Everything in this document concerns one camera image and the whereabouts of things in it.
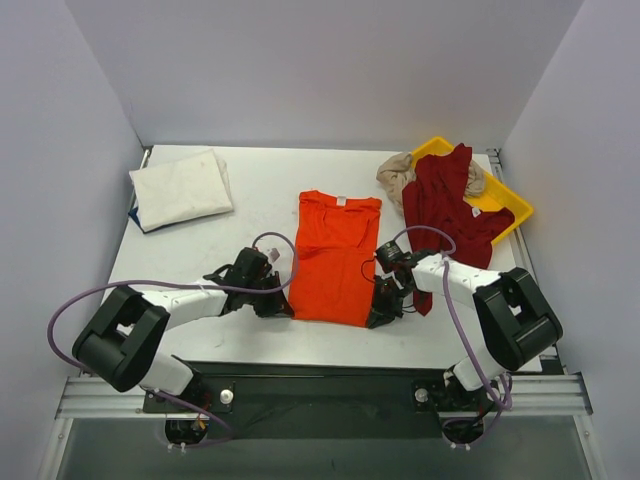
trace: clothing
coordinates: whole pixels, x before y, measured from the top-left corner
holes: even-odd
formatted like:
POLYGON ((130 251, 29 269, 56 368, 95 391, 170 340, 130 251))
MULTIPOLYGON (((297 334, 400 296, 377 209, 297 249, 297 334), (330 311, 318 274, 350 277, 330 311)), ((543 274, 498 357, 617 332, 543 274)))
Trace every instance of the clothing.
MULTIPOLYGON (((472 207, 464 201, 469 177, 471 148, 458 145, 449 155, 427 155, 416 165, 415 182, 402 191, 407 227, 428 225, 451 235, 457 245, 452 257, 464 264, 487 268, 493 252, 491 240, 514 221, 506 208, 473 216, 472 207)), ((440 251, 450 248, 447 240, 428 230, 408 233, 412 250, 423 248, 440 251)), ((414 294, 414 306, 426 315, 432 306, 431 294, 414 294)))
MULTIPOLYGON (((413 182, 416 179, 416 172, 411 168, 412 161, 413 156, 410 153, 398 153, 380 165, 376 174, 376 180, 382 184, 387 196, 400 213, 403 212, 402 191, 409 182, 413 182)), ((484 170, 475 161, 471 160, 464 195, 466 197, 479 197, 484 192, 485 186, 484 170)))
POLYGON ((410 153, 398 153, 380 165, 378 180, 393 205, 402 213, 402 190, 409 182, 416 179, 416 172, 411 168, 413 157, 410 153))
POLYGON ((226 164, 213 149, 129 175, 138 201, 130 216, 143 232, 233 210, 226 164))
POLYGON ((373 282, 363 274, 373 279, 381 205, 377 198, 300 194, 300 268, 289 289, 294 318, 366 326, 373 282))
POLYGON ((486 187, 484 170, 474 160, 469 162, 469 174, 467 176, 467 186, 464 189, 465 197, 479 197, 486 187))

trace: beige cloth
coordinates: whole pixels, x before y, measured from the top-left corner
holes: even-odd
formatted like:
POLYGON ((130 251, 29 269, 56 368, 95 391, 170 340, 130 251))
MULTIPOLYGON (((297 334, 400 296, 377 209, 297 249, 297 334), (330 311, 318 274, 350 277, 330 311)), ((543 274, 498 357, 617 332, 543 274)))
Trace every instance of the beige cloth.
MULTIPOLYGON (((409 182, 416 179, 416 172, 411 168, 412 160, 413 156, 410 153, 398 153, 380 165, 376 174, 376 180, 382 184, 387 196, 400 212, 402 212, 402 190, 409 182)), ((484 192, 485 186, 484 170, 471 160, 464 195, 479 197, 484 192)))
POLYGON ((416 171, 411 168, 413 156, 410 153, 398 153, 378 168, 376 179, 382 184, 387 196, 395 207, 402 212, 402 190, 416 179, 416 171))
POLYGON ((469 163, 469 176, 467 187, 464 189, 465 197, 479 197, 484 192, 487 181, 484 178, 484 170, 474 160, 469 163))

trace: orange t-shirt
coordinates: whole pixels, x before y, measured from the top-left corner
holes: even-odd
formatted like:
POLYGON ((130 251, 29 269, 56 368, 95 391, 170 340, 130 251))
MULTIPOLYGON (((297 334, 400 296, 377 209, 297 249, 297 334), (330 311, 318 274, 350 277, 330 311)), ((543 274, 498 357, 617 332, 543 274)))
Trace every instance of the orange t-shirt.
POLYGON ((373 259, 381 205, 377 198, 300 194, 300 269, 289 289, 294 318, 366 326, 375 264, 363 263, 373 259))

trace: white wall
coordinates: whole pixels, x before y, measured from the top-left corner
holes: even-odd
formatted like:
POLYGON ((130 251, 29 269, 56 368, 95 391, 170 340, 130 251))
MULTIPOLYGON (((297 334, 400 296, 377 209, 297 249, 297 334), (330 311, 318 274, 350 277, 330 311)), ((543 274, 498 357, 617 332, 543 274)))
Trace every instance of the white wall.
POLYGON ((501 146, 582 0, 67 0, 145 144, 501 146))
MULTIPOLYGON (((72 371, 48 317, 106 280, 142 153, 62 0, 0 2, 0 70, 0 478, 31 479, 72 371)), ((89 307, 63 319, 67 351, 89 307)))
POLYGON ((586 0, 503 150, 610 478, 638 478, 640 3, 586 0))

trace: cable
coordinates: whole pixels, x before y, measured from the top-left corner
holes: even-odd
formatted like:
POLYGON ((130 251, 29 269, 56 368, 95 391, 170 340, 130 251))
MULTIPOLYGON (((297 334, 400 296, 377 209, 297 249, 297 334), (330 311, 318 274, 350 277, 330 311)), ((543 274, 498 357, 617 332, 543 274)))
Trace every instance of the cable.
MULTIPOLYGON (((511 377, 511 375, 508 374, 508 373, 500 375, 500 381, 502 382, 503 386, 505 386, 505 397, 507 395, 511 395, 511 388, 513 387, 513 378, 511 377), (509 379, 508 384, 506 384, 506 385, 505 385, 505 382, 504 382, 504 376, 505 375, 509 379)), ((480 434, 480 436, 478 436, 477 438, 475 438, 475 439, 473 439, 471 441, 466 440, 464 437, 465 437, 465 435, 468 435, 469 433, 471 433, 471 430, 476 425, 476 423, 484 420, 484 417, 486 417, 489 414, 489 412, 491 412, 491 410, 495 406, 496 406, 495 402, 492 403, 489 408, 487 408, 483 413, 481 413, 480 415, 476 416, 471 421, 468 418, 449 418, 449 419, 445 420, 440 425, 441 428, 442 428, 442 434, 443 434, 444 440, 446 440, 447 443, 452 442, 451 443, 452 448, 464 448, 466 450, 467 448, 470 448, 471 445, 476 445, 483 438, 485 438, 487 436, 487 434, 494 428, 494 424, 498 421, 498 419, 500 418, 500 416, 502 415, 502 412, 504 410, 498 409, 498 411, 496 413, 496 416, 493 418, 493 420, 491 421, 489 426, 482 432, 482 434, 480 434), (467 424, 467 427, 465 428, 465 430, 463 430, 460 433, 460 435, 457 438, 454 439, 451 435, 447 435, 446 430, 450 430, 449 428, 447 428, 449 425, 455 425, 456 423, 467 424)))
POLYGON ((231 440, 233 438, 233 430, 231 429, 231 427, 229 426, 229 424, 227 422, 225 422, 224 420, 222 420, 221 418, 215 416, 213 413, 205 410, 204 408, 200 408, 197 405, 194 405, 193 403, 189 403, 185 400, 182 400, 181 398, 178 398, 174 395, 171 395, 169 393, 163 392, 162 390, 147 390, 148 393, 153 394, 157 397, 160 398, 164 398, 165 400, 167 400, 170 403, 173 403, 174 405, 178 406, 178 407, 182 407, 182 408, 186 408, 188 410, 192 410, 196 413, 199 413, 200 415, 205 415, 207 417, 209 417, 210 420, 213 420, 214 422, 216 422, 218 425, 220 425, 222 428, 224 428, 227 433, 228 436, 226 437, 222 437, 222 438, 212 438, 212 439, 207 439, 207 440, 203 440, 200 443, 196 443, 193 445, 186 445, 187 448, 203 448, 203 447, 210 447, 212 445, 218 445, 220 443, 224 443, 224 442, 228 442, 229 440, 231 440))
MULTIPOLYGON (((209 392, 204 394, 204 398, 205 400, 207 400, 207 404, 202 407, 205 410, 207 410, 210 406, 211 406, 211 394, 209 392)), ((196 421, 198 422, 198 424, 200 425, 200 427, 204 430, 204 422, 202 420, 200 420, 200 415, 198 415, 196 417, 196 421)))
POLYGON ((460 322, 460 319, 458 318, 458 314, 456 313, 455 307, 453 306, 453 298, 451 297, 451 292, 449 291, 449 269, 450 269, 449 260, 446 257, 443 257, 443 259, 444 259, 444 275, 442 276, 442 286, 444 289, 444 298, 447 302, 447 308, 449 309, 449 314, 451 315, 451 319, 453 320, 456 330, 458 331, 458 335, 460 336, 460 340, 462 340, 464 349, 466 350, 467 355, 469 356, 469 360, 471 360, 471 363, 473 364, 473 368, 478 374, 478 377, 480 377, 480 381, 482 382, 482 385, 484 386, 485 390, 487 391, 491 399, 495 402, 496 406, 498 407, 498 412, 500 412, 500 410, 510 410, 511 407, 513 406, 513 402, 511 399, 511 391, 510 389, 507 388, 507 384, 504 377, 502 375, 500 376, 500 381, 502 382, 502 385, 505 388, 505 401, 503 403, 500 400, 499 396, 494 391, 493 387, 491 386, 489 379, 482 371, 480 362, 478 361, 478 358, 476 357, 476 354, 474 353, 473 348, 471 348, 471 344, 469 343, 469 339, 467 338, 467 335, 464 333, 464 329, 462 328, 462 323, 460 322))
POLYGON ((158 280, 123 280, 123 281, 119 281, 119 282, 107 283, 106 285, 101 285, 99 287, 90 288, 89 290, 85 290, 84 292, 79 293, 75 297, 73 297, 73 298, 67 300, 65 303, 63 303, 60 306, 60 308, 58 308, 58 310, 56 310, 54 312, 54 314, 51 316, 51 319, 49 320, 49 324, 47 325, 47 341, 49 342, 49 347, 51 347, 51 350, 53 350, 53 353, 55 353, 62 361, 67 362, 69 365, 72 365, 74 367, 77 367, 77 368, 80 368, 80 369, 88 371, 88 369, 82 363, 80 363, 80 362, 76 361, 75 359, 69 357, 62 350, 60 350, 60 348, 58 348, 58 346, 56 345, 55 339, 53 338, 53 329, 54 329, 54 327, 56 325, 56 322, 58 321, 58 318, 60 317, 60 315, 62 315, 64 313, 64 311, 67 308, 69 308, 71 305, 73 305, 74 303, 79 302, 80 300, 82 300, 85 297, 88 297, 89 295, 93 295, 93 294, 98 293, 98 292, 103 292, 103 291, 108 290, 110 288, 124 287, 124 286, 130 286, 130 285, 147 285, 147 286, 154 286, 154 287, 174 288, 174 289, 178 289, 178 290, 201 290, 201 289, 204 289, 204 290, 224 290, 226 292, 255 293, 255 294, 262 294, 262 295, 266 295, 266 294, 269 294, 269 293, 276 293, 276 292, 279 292, 281 290, 284 290, 286 287, 288 287, 291 284, 291 282, 295 278, 296 274, 298 273, 298 269, 300 268, 300 259, 298 258, 298 252, 296 251, 296 248, 293 245, 293 243, 291 242, 291 240, 289 240, 287 237, 285 237, 284 235, 282 235, 281 233, 278 233, 278 232, 265 232, 265 233, 262 233, 262 234, 258 235, 255 238, 255 240, 253 241, 253 243, 251 244, 251 246, 255 248, 255 246, 258 243, 258 241, 261 240, 262 238, 266 237, 266 236, 274 236, 274 237, 281 238, 282 240, 284 240, 289 245, 289 247, 293 251, 293 269, 291 271, 291 277, 289 278, 289 280, 284 282, 279 287, 269 288, 269 289, 266 289, 266 290, 255 290, 255 289, 252 289, 252 288, 231 287, 231 286, 226 286, 226 285, 215 285, 215 284, 211 284, 211 285, 201 285, 201 284, 194 285, 194 284, 191 284, 191 285, 189 285, 189 284, 173 283, 173 282, 161 282, 161 281, 158 281, 158 280))
MULTIPOLYGON (((498 409, 498 411, 496 413, 496 416, 494 417, 493 421, 484 430, 482 435, 480 435, 480 437, 478 437, 477 439, 475 439, 471 443, 466 443, 464 445, 464 448, 469 448, 472 443, 478 442, 480 439, 485 437, 494 428, 495 424, 499 420, 499 418, 502 415, 502 412, 504 410, 510 410, 512 408, 512 406, 513 406, 513 400, 511 398, 512 379, 509 376, 509 382, 507 383, 504 374, 500 375, 500 382, 502 383, 502 386, 503 386, 503 388, 505 390, 504 399, 500 398, 496 394, 496 392, 494 391, 493 387, 491 386, 491 383, 489 382, 489 379, 487 378, 487 376, 482 371, 482 367, 480 366, 480 362, 478 361, 478 358, 476 357, 473 349, 471 348, 471 344, 469 343, 469 339, 467 338, 467 336, 466 336, 466 334, 464 332, 464 329, 462 328, 462 323, 460 322, 460 319, 458 318, 458 314, 455 311, 455 307, 453 305, 453 298, 451 297, 451 292, 449 290, 449 269, 450 269, 450 266, 449 266, 449 261, 448 261, 447 257, 456 252, 456 248, 457 248, 456 247, 456 242, 446 232, 440 230, 439 228, 430 227, 428 225, 413 225, 411 227, 407 227, 404 230, 401 230, 400 232, 398 232, 398 234, 396 234, 396 236, 393 237, 393 241, 397 240, 403 233, 410 232, 412 230, 429 230, 431 232, 435 232, 438 235, 446 238, 449 241, 449 244, 451 245, 451 248, 449 250, 441 252, 442 253, 442 258, 444 260, 444 275, 443 275, 443 278, 442 278, 442 284, 443 284, 443 289, 444 289, 444 297, 445 297, 445 300, 447 302, 447 308, 449 309, 449 314, 451 315, 451 318, 452 318, 453 323, 454 323, 454 325, 456 327, 458 335, 460 336, 460 340, 462 341, 462 344, 464 345, 464 348, 465 348, 465 350, 467 352, 467 355, 469 356, 469 359, 471 360, 471 363, 473 364, 473 367, 476 370, 476 373, 478 374, 478 377, 482 381, 482 385, 484 386, 485 390, 487 391, 487 393, 489 394, 489 396, 493 400, 494 406, 497 407, 497 409, 498 409)), ((476 419, 474 419, 474 423, 471 423, 470 427, 472 428, 473 425, 475 425, 475 422, 479 422, 479 421, 483 420, 483 418, 484 418, 484 416, 476 417, 476 419)), ((442 423, 441 427, 443 429, 443 435, 444 435, 444 432, 445 432, 445 429, 446 429, 447 425, 452 424, 452 423, 454 423, 456 421, 459 422, 460 419, 450 419, 450 420, 447 420, 447 421, 442 423)), ((461 447, 461 445, 456 445, 455 442, 452 444, 452 446, 454 448, 461 447)))
POLYGON ((375 258, 370 258, 369 260, 365 260, 364 262, 362 262, 362 265, 360 265, 360 273, 362 274, 363 278, 370 283, 373 283, 374 285, 376 284, 375 280, 371 280, 370 278, 368 278, 365 274, 364 274, 364 264, 365 263, 369 263, 369 262, 375 262, 376 259, 375 258))
POLYGON ((411 305, 402 306, 402 313, 416 313, 417 311, 418 309, 414 306, 413 303, 411 303, 411 305))
POLYGON ((429 230, 430 232, 434 232, 437 233, 438 235, 440 235, 441 237, 444 237, 448 242, 449 245, 451 245, 451 249, 450 250, 446 250, 442 252, 442 255, 453 255, 456 252, 456 242, 453 240, 453 238, 451 238, 451 236, 446 233, 443 232, 442 230, 440 230, 439 228, 436 227, 430 227, 428 225, 413 225, 412 227, 407 227, 404 230, 400 230, 395 237, 393 237, 392 241, 396 241, 400 235, 402 235, 403 233, 407 233, 410 232, 412 230, 429 230))
MULTIPOLYGON (((129 286, 129 285, 150 285, 150 286, 156 286, 156 287, 165 287, 165 288, 175 288, 175 289, 180 289, 180 290, 223 290, 223 291, 228 291, 228 292, 239 292, 239 293, 255 293, 255 294, 261 294, 261 295, 266 295, 266 294, 270 294, 270 293, 276 293, 276 292, 280 292, 282 290, 284 290, 286 287, 288 287, 291 282, 293 281, 293 279, 295 278, 295 276, 298 273, 298 270, 300 268, 300 259, 298 257, 298 252, 296 251, 295 246, 293 245, 293 243, 291 242, 291 240, 289 240, 287 237, 285 237, 284 235, 282 235, 281 233, 278 232, 264 232, 260 235, 258 235, 254 240, 253 243, 251 244, 252 248, 256 247, 256 244, 258 243, 258 241, 260 241, 262 238, 267 237, 267 236, 273 236, 273 237, 278 237, 281 238, 282 240, 284 240, 287 245, 289 245, 289 247, 291 248, 291 251, 293 252, 293 268, 291 271, 291 276, 289 277, 289 280, 287 280, 286 282, 284 282, 282 285, 280 285, 279 287, 276 288, 269 288, 269 289, 265 289, 265 290, 255 290, 255 289, 251 289, 251 288, 242 288, 242 287, 231 287, 231 286, 226 286, 226 285, 189 285, 189 284, 181 284, 181 283, 172 283, 172 282, 161 282, 161 281, 157 281, 157 280, 125 280, 125 281, 120 281, 120 282, 111 282, 108 283, 106 285, 102 285, 99 287, 94 287, 94 288, 90 288, 89 290, 85 290, 82 293, 79 293, 78 295, 72 297, 71 299, 67 300, 65 303, 63 303, 51 316, 51 319, 49 320, 49 323, 47 325, 47 342, 49 343, 49 347, 51 347, 51 350, 53 351, 53 353, 55 353, 61 360, 63 360, 64 362, 74 366, 74 367, 78 367, 82 370, 86 370, 89 371, 82 363, 78 362, 77 360, 69 357, 68 355, 66 355, 62 350, 60 350, 60 348, 58 347, 58 345, 56 345, 55 339, 53 337, 53 329, 56 325, 56 322, 58 321, 58 319, 60 318, 60 316, 62 315, 62 313, 64 313, 64 311, 69 308, 71 305, 79 302, 80 300, 82 300, 85 297, 88 297, 89 295, 93 295, 95 293, 98 292, 103 292, 105 290, 108 290, 109 288, 114 288, 114 287, 122 287, 122 286, 129 286)), ((205 440, 202 441, 196 445, 190 445, 189 447, 191 448, 202 448, 202 447, 208 447, 210 445, 216 445, 219 443, 223 443, 226 442, 228 440, 231 439, 231 427, 225 423, 222 419, 218 418, 217 416, 215 416, 213 413, 208 412, 200 407, 198 407, 197 405, 194 405, 192 403, 186 402, 174 395, 170 395, 166 392, 162 392, 162 391, 154 391, 152 392, 155 395, 164 398, 166 400, 168 400, 169 402, 181 406, 183 408, 187 408, 189 410, 192 410, 196 413, 199 413, 201 415, 205 415, 207 417, 209 417, 210 420, 216 422, 218 425, 222 426, 225 430, 227 430, 227 432, 229 432, 229 436, 228 437, 223 437, 221 439, 211 439, 211 440, 205 440)))

